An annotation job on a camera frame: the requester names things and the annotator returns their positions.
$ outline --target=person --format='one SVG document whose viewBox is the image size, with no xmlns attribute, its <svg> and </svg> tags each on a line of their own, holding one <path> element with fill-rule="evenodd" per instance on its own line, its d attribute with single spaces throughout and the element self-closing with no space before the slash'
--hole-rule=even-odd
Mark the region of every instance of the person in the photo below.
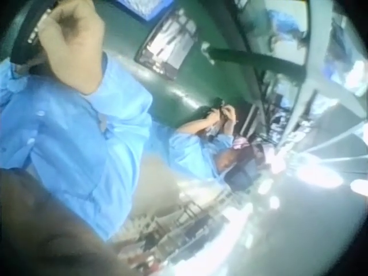
<svg viewBox="0 0 368 276">
<path fill-rule="evenodd" d="M 213 109 L 205 119 L 189 122 L 178 129 L 153 121 L 145 153 L 159 155 L 171 169 L 186 177 L 226 184 L 225 176 L 237 162 L 249 158 L 261 164 L 263 157 L 248 143 L 233 147 L 236 112 L 230 105 L 224 106 L 222 112 L 226 118 L 224 126 L 213 141 L 197 133 L 221 120 L 218 109 Z"/>
<path fill-rule="evenodd" d="M 298 47 L 302 47 L 308 42 L 307 33 L 300 29 L 297 20 L 290 14 L 273 9 L 263 9 L 255 16 L 250 16 L 253 20 L 249 21 L 247 18 L 249 16 L 240 18 L 244 31 L 250 35 L 269 36 L 271 51 L 274 45 L 281 40 L 295 40 Z"/>
<path fill-rule="evenodd" d="M 139 275 L 28 172 L 0 174 L 0 275 Z"/>
<path fill-rule="evenodd" d="M 75 20 L 68 36 L 59 24 L 66 17 Z M 0 167 L 27 169 L 108 240 L 132 206 L 152 96 L 102 51 L 103 36 L 91 0 L 63 1 L 39 26 L 56 78 L 1 63 Z"/>
</svg>

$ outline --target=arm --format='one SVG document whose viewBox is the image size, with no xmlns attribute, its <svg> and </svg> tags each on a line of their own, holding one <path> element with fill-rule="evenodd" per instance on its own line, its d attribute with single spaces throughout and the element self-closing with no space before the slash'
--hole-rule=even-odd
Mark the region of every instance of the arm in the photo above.
<svg viewBox="0 0 368 276">
<path fill-rule="evenodd" d="M 28 78 L 16 73 L 15 65 L 9 58 L 0 63 L 0 111 L 12 98 L 14 93 L 22 91 L 27 86 Z"/>
<path fill-rule="evenodd" d="M 220 111 L 212 109 L 206 119 L 188 122 L 177 129 L 179 133 L 196 134 L 198 131 L 211 127 L 220 120 Z"/>
<path fill-rule="evenodd" d="M 236 123 L 234 121 L 227 120 L 226 123 L 225 123 L 225 125 L 224 125 L 223 134 L 225 134 L 225 135 L 233 135 L 235 124 Z"/>
<path fill-rule="evenodd" d="M 198 131 L 206 129 L 212 125 L 213 123 L 207 118 L 200 119 L 182 125 L 177 131 L 180 133 L 196 134 Z"/>
<path fill-rule="evenodd" d="M 148 109 L 152 96 L 118 61 L 110 56 L 106 60 L 100 87 L 85 98 L 106 118 L 103 132 L 109 151 L 106 173 L 116 174 L 130 191 L 137 182 L 144 143 L 150 135 Z"/>
</svg>

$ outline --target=blue shirt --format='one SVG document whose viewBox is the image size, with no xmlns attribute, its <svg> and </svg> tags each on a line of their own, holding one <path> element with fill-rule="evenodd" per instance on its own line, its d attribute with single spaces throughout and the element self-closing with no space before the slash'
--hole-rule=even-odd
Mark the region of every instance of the blue shirt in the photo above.
<svg viewBox="0 0 368 276">
<path fill-rule="evenodd" d="M 267 10 L 271 22 L 275 25 L 276 31 L 286 40 L 292 40 L 290 32 L 300 31 L 298 22 L 293 16 L 276 10 Z"/>
<path fill-rule="evenodd" d="M 86 97 L 46 77 L 18 78 L 9 60 L 0 69 L 1 167 L 31 165 L 52 195 L 110 238 L 132 206 L 150 93 L 111 57 L 100 87 Z"/>
<path fill-rule="evenodd" d="M 197 135 L 179 133 L 175 129 L 152 123 L 151 135 L 146 145 L 146 153 L 155 153 L 172 168 L 187 177 L 223 183 L 224 173 L 219 174 L 214 157 L 231 148 L 232 135 L 220 134 L 212 142 Z"/>
</svg>

